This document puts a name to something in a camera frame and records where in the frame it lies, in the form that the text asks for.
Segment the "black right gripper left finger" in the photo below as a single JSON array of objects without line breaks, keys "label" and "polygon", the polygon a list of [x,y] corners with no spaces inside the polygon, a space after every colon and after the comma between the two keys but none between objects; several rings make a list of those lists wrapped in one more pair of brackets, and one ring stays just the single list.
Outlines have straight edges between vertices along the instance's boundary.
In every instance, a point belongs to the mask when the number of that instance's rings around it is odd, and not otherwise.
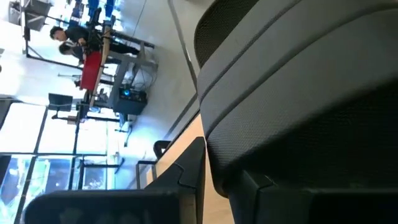
[{"label": "black right gripper left finger", "polygon": [[203,221],[205,140],[195,138],[144,189],[63,190],[26,207],[25,224],[197,224]]}]

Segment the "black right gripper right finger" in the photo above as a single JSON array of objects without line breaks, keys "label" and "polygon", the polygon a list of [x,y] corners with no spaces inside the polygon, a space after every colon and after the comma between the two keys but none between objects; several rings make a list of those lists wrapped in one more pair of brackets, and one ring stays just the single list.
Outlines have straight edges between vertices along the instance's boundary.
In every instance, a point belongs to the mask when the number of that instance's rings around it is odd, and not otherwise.
[{"label": "black right gripper right finger", "polygon": [[289,188],[244,170],[226,193],[236,223],[397,223],[397,189]]}]

